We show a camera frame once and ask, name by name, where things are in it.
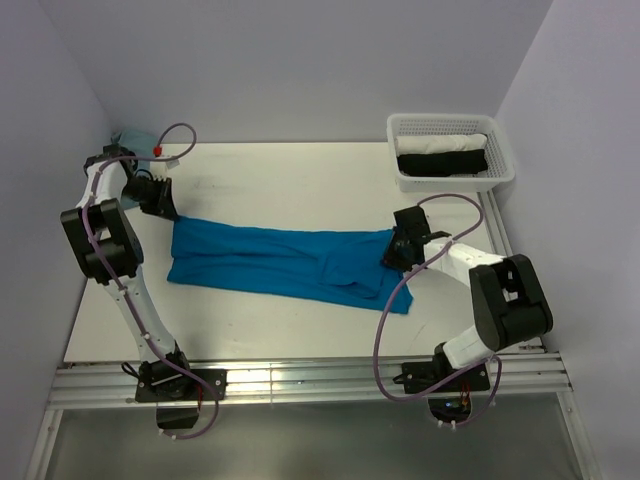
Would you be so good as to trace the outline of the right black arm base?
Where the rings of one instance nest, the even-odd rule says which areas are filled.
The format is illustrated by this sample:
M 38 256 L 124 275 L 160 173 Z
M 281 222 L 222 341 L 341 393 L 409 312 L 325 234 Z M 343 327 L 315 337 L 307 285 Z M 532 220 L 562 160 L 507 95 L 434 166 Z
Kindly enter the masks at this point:
M 458 369 L 451 366 L 444 353 L 444 344 L 441 343 L 435 348 L 430 360 L 402 363 L 400 374 L 392 381 L 403 387 L 405 395 L 412 395 L 432 388 L 456 372 Z M 438 427 L 447 425 L 455 430 L 461 424 L 468 422 L 473 415 L 472 394 L 489 392 L 490 387 L 488 367 L 482 364 L 474 366 L 435 389 L 435 393 L 448 394 L 448 397 L 427 400 L 429 412 L 434 417 L 436 425 Z

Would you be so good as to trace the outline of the bright blue t-shirt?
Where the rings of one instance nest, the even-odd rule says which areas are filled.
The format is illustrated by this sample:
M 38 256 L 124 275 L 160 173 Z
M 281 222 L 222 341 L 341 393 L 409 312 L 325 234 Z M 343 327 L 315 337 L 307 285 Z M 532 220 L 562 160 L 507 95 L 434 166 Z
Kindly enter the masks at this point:
M 171 283 L 280 295 L 406 315 L 401 272 L 381 260 L 391 231 L 292 231 L 183 217 L 173 228 Z

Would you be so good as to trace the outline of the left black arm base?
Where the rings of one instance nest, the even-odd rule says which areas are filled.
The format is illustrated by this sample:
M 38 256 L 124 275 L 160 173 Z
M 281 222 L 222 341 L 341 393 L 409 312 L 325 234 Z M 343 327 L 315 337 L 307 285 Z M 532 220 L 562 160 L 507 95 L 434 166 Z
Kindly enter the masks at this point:
M 143 362 L 138 368 L 129 362 L 122 362 L 120 367 L 123 373 L 137 382 L 134 401 L 138 404 L 156 404 L 156 424 L 159 428 L 186 431 L 196 425 L 204 401 L 224 399 L 227 371 L 211 368 L 192 370 L 184 357 L 175 354 L 169 355 L 169 360 L 189 370 L 211 389 L 160 360 Z

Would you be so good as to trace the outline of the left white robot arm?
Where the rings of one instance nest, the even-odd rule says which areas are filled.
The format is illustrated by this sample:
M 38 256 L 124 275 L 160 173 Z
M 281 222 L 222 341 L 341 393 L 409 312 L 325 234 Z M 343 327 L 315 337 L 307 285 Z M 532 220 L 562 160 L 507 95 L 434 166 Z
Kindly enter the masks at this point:
M 185 354 L 162 323 L 145 285 L 141 243 L 121 205 L 131 199 L 145 214 L 176 221 L 172 181 L 138 175 L 135 154 L 118 145 L 103 148 L 84 165 L 87 185 L 76 207 L 60 221 L 78 265 L 115 301 L 133 335 L 138 369 L 124 363 L 138 387 L 151 395 L 179 400 L 196 388 Z

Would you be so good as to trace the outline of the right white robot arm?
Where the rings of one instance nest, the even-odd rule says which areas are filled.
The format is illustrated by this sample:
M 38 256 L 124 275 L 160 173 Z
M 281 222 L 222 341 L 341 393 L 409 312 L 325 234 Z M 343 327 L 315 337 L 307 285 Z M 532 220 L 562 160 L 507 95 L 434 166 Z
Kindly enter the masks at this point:
M 434 350 L 438 386 L 455 389 L 466 379 L 468 366 L 551 331 L 553 316 L 527 256 L 484 252 L 433 231 L 419 206 L 396 211 L 394 219 L 384 265 L 410 273 L 425 264 L 470 290 L 474 324 Z

